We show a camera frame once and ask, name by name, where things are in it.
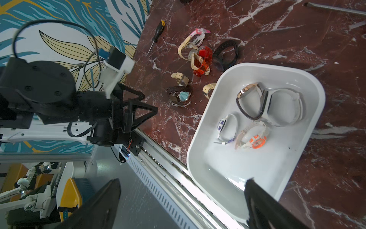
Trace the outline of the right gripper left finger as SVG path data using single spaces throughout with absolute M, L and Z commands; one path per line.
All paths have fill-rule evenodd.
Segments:
M 112 179 L 81 205 L 57 229 L 111 229 L 121 196 L 119 179 Z

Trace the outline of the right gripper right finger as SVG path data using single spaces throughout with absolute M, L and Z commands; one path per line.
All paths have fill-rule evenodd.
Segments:
M 251 229 L 307 229 L 303 222 L 287 211 L 262 189 L 254 179 L 246 182 L 244 195 Z

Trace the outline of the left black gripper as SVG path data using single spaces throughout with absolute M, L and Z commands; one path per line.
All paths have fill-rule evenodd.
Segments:
M 134 131 L 139 125 L 158 113 L 155 106 L 143 103 L 145 95 L 124 84 L 118 83 L 111 98 L 105 92 L 84 91 L 77 93 L 79 104 L 79 121 L 89 123 L 93 130 L 87 133 L 86 140 L 91 144 L 111 147 L 117 143 L 119 130 L 124 126 L 125 132 Z

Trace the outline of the brown strap teal watch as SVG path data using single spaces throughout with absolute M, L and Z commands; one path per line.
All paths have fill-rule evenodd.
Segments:
M 166 89 L 168 99 L 177 106 L 186 106 L 190 104 L 192 90 L 188 86 L 173 86 Z

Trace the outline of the orange clear strap watch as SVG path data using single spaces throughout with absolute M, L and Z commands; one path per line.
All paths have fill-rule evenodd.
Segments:
M 235 140 L 235 150 L 239 148 L 259 149 L 267 142 L 270 129 L 263 121 L 252 122 L 243 129 Z

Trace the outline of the small beige watch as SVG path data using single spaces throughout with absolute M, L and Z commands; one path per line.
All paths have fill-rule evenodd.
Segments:
M 210 99 L 210 93 L 213 92 L 215 87 L 216 83 L 209 83 L 203 87 L 203 94 L 208 100 Z

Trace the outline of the pink beige strap watch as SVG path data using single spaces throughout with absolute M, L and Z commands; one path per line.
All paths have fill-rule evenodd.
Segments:
M 203 43 L 206 34 L 211 34 L 211 31 L 205 28 L 196 28 L 189 36 L 187 36 L 186 39 L 178 47 L 178 55 L 180 56 L 180 58 L 188 61 L 189 59 L 183 57 L 182 50 L 183 49 L 198 50 L 198 48 Z

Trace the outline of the red transparent watch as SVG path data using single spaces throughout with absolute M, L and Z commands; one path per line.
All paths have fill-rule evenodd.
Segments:
M 191 51 L 191 68 L 193 74 L 200 77 L 210 74 L 210 64 L 212 62 L 213 52 L 208 46 L 204 46 L 199 50 Z

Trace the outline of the clear strap purple watch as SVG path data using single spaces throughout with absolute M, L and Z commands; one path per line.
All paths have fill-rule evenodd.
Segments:
M 234 129 L 234 126 L 235 126 L 235 132 L 232 134 L 232 137 L 230 138 L 222 137 L 222 135 L 228 134 L 229 131 L 232 131 Z M 239 121 L 237 116 L 233 113 L 227 114 L 224 118 L 220 119 L 220 121 L 217 124 L 216 130 L 218 134 L 216 141 L 214 143 L 220 145 L 227 145 L 229 143 L 234 142 L 238 133 L 238 128 L 239 128 Z

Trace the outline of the black band watch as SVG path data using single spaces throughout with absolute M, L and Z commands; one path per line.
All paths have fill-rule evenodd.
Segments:
M 213 53 L 212 63 L 220 72 L 225 72 L 236 64 L 240 56 L 239 47 L 234 40 L 221 43 Z

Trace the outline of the white strap watch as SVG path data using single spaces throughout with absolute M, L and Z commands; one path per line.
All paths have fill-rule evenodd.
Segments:
M 262 118 L 276 127 L 287 127 L 301 120 L 303 104 L 300 94 L 289 89 L 268 92 Z

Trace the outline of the dark strap rose gold watch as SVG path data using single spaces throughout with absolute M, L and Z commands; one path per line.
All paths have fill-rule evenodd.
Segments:
M 255 121 L 262 117 L 267 98 L 268 91 L 258 83 L 249 84 L 238 93 L 236 105 L 244 116 Z

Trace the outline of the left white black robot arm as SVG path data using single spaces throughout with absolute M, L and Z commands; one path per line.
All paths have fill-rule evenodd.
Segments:
M 34 115 L 46 125 L 84 121 L 91 127 L 81 136 L 111 147 L 157 114 L 144 98 L 113 81 L 103 91 L 77 91 L 71 72 L 55 62 L 12 57 L 1 68 L 2 128 L 29 129 Z

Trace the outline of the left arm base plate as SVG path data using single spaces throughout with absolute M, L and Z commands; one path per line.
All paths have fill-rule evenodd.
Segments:
M 138 157 L 139 153 L 143 148 L 143 144 L 145 139 L 138 134 L 136 131 L 131 133 L 130 140 L 127 146 L 127 150 L 133 154 L 135 157 Z

